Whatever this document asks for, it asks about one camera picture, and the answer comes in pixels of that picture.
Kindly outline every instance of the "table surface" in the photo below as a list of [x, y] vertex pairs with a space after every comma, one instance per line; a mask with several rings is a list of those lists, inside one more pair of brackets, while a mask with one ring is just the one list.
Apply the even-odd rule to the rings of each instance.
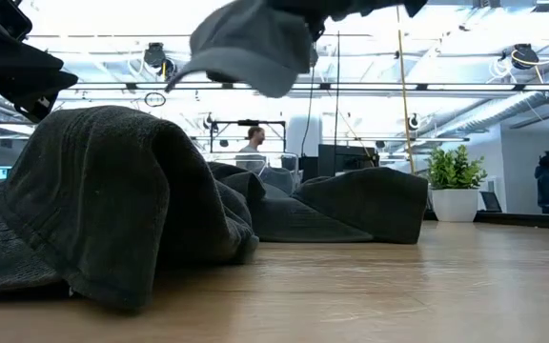
[[426, 223], [419, 244], [262, 244], [127, 315], [0, 301], [0, 342], [549, 342], [549, 230]]

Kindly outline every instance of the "white planter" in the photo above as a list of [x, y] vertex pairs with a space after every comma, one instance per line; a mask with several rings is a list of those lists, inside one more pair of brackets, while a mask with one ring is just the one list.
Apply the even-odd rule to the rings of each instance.
[[438, 221], [473, 222], [478, 212], [478, 190], [433, 190], [432, 202]]

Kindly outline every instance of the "green leaves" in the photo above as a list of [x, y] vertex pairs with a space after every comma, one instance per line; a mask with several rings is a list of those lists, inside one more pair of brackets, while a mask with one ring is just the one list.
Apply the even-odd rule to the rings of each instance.
[[435, 190], [468, 190], [478, 188], [480, 182], [487, 176], [482, 168], [482, 156], [478, 160], [469, 161], [467, 147], [459, 146], [453, 151], [435, 148], [429, 163], [429, 181]]

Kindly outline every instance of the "potted plant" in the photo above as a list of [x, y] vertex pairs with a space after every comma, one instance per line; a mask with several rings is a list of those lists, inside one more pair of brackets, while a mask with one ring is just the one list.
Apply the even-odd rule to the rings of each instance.
[[455, 150], [435, 148], [430, 158], [428, 178], [437, 220], [473, 222], [478, 211], [478, 187], [487, 176], [482, 168], [484, 157], [469, 161], [467, 147]]

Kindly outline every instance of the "dark hair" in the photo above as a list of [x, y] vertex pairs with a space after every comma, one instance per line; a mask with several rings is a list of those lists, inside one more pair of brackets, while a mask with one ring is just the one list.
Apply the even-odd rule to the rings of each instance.
[[549, 168], [549, 155], [545, 155], [539, 158], [539, 165], [541, 167]]
[[252, 138], [254, 138], [256, 133], [262, 132], [263, 130], [264, 129], [262, 129], [260, 127], [250, 127], [249, 130], [247, 131], [247, 137], [249, 139], [252, 139]]

